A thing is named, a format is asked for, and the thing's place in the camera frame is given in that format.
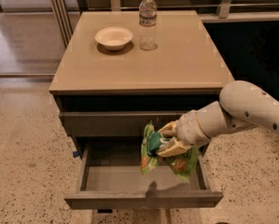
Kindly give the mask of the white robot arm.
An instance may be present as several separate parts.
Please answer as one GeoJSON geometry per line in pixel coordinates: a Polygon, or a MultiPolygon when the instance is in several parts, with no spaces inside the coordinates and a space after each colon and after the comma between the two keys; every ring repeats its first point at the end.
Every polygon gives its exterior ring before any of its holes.
{"type": "Polygon", "coordinates": [[[279,135],[279,102],[252,83],[233,81],[221,90],[217,101],[165,125],[160,133],[172,140],[161,145],[156,154],[175,156],[202,147],[218,135],[257,126],[279,135]]]}

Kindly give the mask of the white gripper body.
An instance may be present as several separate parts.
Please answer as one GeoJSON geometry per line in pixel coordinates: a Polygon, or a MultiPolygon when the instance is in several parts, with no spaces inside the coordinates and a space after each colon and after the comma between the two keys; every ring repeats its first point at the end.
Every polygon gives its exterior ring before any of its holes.
{"type": "Polygon", "coordinates": [[[176,124],[176,136],[185,147],[203,147],[211,141],[202,131],[196,110],[180,117],[176,124]]]}

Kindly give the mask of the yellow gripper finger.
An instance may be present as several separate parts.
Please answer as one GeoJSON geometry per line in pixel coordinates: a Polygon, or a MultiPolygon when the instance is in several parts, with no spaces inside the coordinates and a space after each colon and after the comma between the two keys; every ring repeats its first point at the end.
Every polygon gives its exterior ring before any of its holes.
{"type": "Polygon", "coordinates": [[[177,120],[171,121],[166,125],[164,125],[162,128],[160,128],[159,133],[161,133],[165,137],[176,136],[176,126],[177,126],[177,120]]]}
{"type": "Polygon", "coordinates": [[[187,152],[192,145],[186,144],[183,141],[173,137],[169,141],[165,141],[160,145],[160,148],[156,151],[158,156],[167,158],[177,156],[187,152]]]}

